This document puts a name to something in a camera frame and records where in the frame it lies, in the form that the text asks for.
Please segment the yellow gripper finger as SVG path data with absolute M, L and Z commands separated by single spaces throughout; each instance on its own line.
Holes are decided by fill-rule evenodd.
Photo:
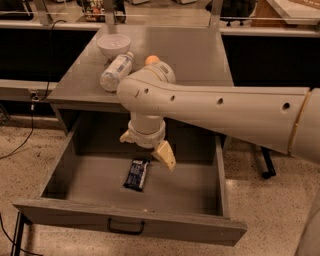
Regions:
M 124 134 L 120 136 L 121 143 L 134 143 L 132 136 L 129 131 L 126 131 Z
M 176 159 L 168 141 L 163 140 L 152 152 L 152 156 L 172 171 L 176 166 Z

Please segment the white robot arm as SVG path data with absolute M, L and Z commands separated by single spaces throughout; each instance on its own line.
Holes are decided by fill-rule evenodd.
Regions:
M 166 118 L 256 144 L 312 163 L 320 162 L 320 89 L 178 85 L 169 65 L 144 66 L 117 87 L 130 112 L 121 141 L 152 148 L 169 169 Z

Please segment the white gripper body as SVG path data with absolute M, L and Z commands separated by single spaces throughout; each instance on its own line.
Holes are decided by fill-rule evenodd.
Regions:
M 138 146 L 151 149 L 156 148 L 165 137 L 166 124 L 160 120 L 156 125 L 151 125 L 147 129 L 139 127 L 133 121 L 128 123 L 128 130 L 132 136 L 134 143 Z

